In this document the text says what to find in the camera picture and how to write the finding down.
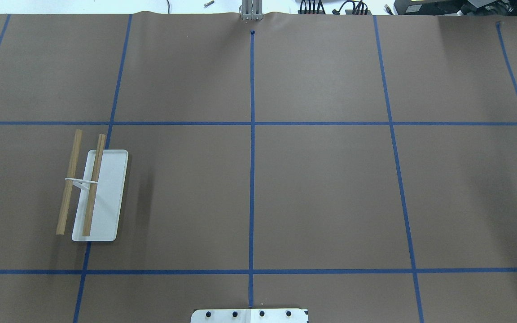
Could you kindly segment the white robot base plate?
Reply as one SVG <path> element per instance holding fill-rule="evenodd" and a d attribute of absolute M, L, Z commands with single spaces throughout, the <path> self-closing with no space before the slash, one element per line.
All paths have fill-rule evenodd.
<path fill-rule="evenodd" d="M 300 308 L 199 309 L 191 323 L 308 323 L 308 310 Z"/>

